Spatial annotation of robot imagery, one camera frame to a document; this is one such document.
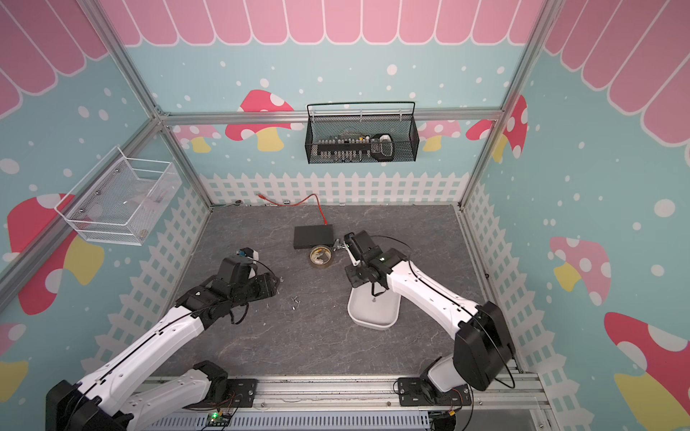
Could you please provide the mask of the white plastic storage box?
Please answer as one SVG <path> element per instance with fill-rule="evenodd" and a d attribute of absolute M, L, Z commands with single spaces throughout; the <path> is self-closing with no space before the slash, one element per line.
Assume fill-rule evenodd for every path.
<path fill-rule="evenodd" d="M 365 287 L 350 291 L 348 314 L 359 326 L 372 330 L 387 330 L 398 320 L 402 296 L 386 291 L 381 296 L 372 296 Z"/>

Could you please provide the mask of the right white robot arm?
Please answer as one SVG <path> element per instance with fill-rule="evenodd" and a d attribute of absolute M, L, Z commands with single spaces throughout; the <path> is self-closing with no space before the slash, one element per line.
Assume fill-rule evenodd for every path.
<path fill-rule="evenodd" d="M 351 284 L 348 313 L 359 326 L 387 330 L 405 298 L 430 316 L 454 341 L 453 354 L 434 362 L 422 381 L 447 393 L 461 385 L 485 391 L 498 380 L 516 350 L 498 305 L 479 305 L 445 288 L 395 248 L 383 251 L 367 232 L 344 237 Z"/>

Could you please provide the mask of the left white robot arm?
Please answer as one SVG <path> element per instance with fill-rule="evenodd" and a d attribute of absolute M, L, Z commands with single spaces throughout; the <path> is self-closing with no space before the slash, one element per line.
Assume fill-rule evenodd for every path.
<path fill-rule="evenodd" d="M 144 335 L 78 383 L 61 381 L 46 396 L 48 430 L 142 430 L 178 409 L 218 411 L 238 402 L 227 372 L 201 361 L 155 389 L 138 387 L 156 369 L 216 321 L 237 325 L 237 307 L 276 296 L 281 279 L 251 256 L 225 258 L 219 272 L 181 295 Z"/>

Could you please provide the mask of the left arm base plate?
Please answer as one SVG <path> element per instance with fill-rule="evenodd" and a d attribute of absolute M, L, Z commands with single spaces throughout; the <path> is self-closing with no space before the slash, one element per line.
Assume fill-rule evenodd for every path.
<path fill-rule="evenodd" d="M 257 394 L 258 379 L 226 379 L 217 409 L 251 408 Z"/>

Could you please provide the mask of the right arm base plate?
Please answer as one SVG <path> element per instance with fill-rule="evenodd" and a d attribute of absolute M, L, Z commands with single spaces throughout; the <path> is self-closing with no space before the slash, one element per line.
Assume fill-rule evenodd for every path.
<path fill-rule="evenodd" d="M 472 404 L 469 387 L 464 384 L 445 393 L 420 377 L 399 377 L 393 384 L 402 407 L 445 406 L 453 409 Z"/>

